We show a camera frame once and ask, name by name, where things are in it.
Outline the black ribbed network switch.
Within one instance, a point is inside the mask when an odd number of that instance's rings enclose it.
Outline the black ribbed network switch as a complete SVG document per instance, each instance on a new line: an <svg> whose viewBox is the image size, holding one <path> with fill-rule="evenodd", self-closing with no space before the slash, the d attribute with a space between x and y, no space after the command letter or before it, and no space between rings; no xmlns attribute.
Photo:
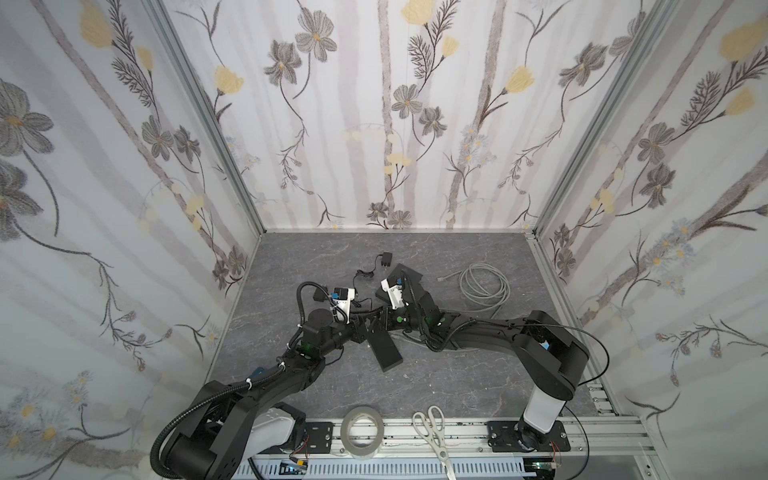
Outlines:
<svg viewBox="0 0 768 480"><path fill-rule="evenodd" d="M367 341L384 373L389 372L403 362L403 357L388 331L369 329Z"/></svg>

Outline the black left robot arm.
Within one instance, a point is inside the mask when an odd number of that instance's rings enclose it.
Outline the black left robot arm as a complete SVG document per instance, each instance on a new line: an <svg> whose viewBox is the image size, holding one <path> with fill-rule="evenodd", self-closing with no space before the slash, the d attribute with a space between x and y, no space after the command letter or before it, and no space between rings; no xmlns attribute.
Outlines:
<svg viewBox="0 0 768 480"><path fill-rule="evenodd" d="M205 384L189 407L158 434L149 454L165 479L230 479L245 457L255 420L284 398L311 386L346 343L362 343L373 326L386 327L390 306L345 311L322 285L296 289L299 324L276 365L242 381Z"/></svg>

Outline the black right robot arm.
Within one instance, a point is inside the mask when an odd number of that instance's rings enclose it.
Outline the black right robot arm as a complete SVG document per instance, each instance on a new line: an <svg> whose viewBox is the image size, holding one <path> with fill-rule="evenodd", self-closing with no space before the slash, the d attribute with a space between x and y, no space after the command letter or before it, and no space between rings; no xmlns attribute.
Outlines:
<svg viewBox="0 0 768 480"><path fill-rule="evenodd" d="M514 427L514 443L525 452L550 443L550 434L583 378L590 360L587 346L544 311L508 320L478 319L440 310L431 295L406 280L382 283L391 304L395 329L413 331L433 352L462 349L515 355L533 382L522 416Z"/></svg>

